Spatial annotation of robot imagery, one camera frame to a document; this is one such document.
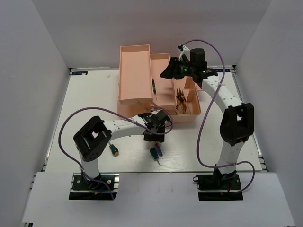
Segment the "stubby green grey screwdriver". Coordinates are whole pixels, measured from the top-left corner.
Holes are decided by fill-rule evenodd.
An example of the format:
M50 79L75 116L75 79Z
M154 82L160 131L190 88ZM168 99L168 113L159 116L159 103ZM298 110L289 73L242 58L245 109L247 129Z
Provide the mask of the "stubby green grey screwdriver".
M151 154L153 160L156 161L161 166L156 148L150 148L150 154Z

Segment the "black green precision screwdriver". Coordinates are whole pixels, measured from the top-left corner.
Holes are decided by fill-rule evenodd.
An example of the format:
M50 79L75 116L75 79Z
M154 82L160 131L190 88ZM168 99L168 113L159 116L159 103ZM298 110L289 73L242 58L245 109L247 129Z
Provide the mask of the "black green precision screwdriver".
M155 81L154 81L154 79L152 78L152 89L153 89L153 92L154 92L154 96L155 96L155 98L156 98L156 101L158 101L157 100L157 92L156 92L156 86L155 86Z

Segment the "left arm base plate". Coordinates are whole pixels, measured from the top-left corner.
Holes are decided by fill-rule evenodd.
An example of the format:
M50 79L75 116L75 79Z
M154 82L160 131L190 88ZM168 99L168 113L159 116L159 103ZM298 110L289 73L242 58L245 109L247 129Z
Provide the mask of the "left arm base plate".
M83 174L74 173L71 181L69 200L111 201L116 198L119 187L119 174L101 174L98 178L107 184L108 188L99 182L88 181Z

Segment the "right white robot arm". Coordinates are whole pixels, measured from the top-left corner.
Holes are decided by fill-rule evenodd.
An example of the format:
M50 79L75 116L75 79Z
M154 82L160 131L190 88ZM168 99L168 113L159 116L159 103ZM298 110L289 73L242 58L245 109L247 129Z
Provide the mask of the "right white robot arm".
M223 113L220 135L222 151L213 167L213 177L208 183L215 188L226 188L235 180L240 151L254 132L254 106L236 98L223 84L216 70L208 68L202 48L179 47L179 57L172 57L167 68L160 74L165 79L191 77L216 103Z

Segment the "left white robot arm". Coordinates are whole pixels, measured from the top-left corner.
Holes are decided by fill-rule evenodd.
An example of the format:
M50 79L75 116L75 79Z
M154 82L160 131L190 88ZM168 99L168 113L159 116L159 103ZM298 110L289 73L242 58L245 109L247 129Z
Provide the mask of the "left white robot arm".
M73 136L80 154L82 169L86 174L85 185L91 189L99 186L98 158L110 141L143 135L144 141L163 142L165 127L171 122L171 118L164 110L140 113L128 120L104 121L99 116L93 116Z

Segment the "stubby green orange screwdriver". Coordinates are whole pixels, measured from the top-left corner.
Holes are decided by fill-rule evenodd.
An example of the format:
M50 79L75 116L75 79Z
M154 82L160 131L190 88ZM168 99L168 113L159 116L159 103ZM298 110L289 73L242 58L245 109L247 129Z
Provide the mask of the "stubby green orange screwdriver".
M119 155L119 150L118 150L118 148L114 144L109 143L109 148L110 148L111 153L113 154L113 156L116 157L116 156Z

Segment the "blue red handled screwdriver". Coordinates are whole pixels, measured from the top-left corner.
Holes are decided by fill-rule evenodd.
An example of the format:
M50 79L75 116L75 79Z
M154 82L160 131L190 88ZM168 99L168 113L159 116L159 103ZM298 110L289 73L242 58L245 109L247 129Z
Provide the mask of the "blue red handled screwdriver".
M162 152L162 150L161 150L161 148L160 148L160 144L156 142L156 143L155 143L155 148L156 148L156 150L157 150L158 156L159 156L159 157L162 157L162 156L163 156L163 152Z

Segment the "yellow long nose pliers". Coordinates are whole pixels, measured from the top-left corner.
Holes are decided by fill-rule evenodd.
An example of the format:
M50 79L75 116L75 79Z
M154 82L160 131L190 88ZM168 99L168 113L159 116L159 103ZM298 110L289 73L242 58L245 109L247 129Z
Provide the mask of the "yellow long nose pliers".
M187 101L184 96L184 91L181 90L181 88L177 89L176 101L177 101L176 109L179 110L180 108L182 113L185 114L187 111Z

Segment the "pink plastic toolbox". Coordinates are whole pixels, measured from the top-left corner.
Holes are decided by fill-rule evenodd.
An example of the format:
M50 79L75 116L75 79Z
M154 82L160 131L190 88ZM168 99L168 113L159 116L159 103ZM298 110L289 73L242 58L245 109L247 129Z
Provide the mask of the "pink plastic toolbox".
M117 110L133 117L160 106L176 123L193 122L201 114L200 90L190 77L160 77L170 61L169 53L153 53L148 44L120 47Z

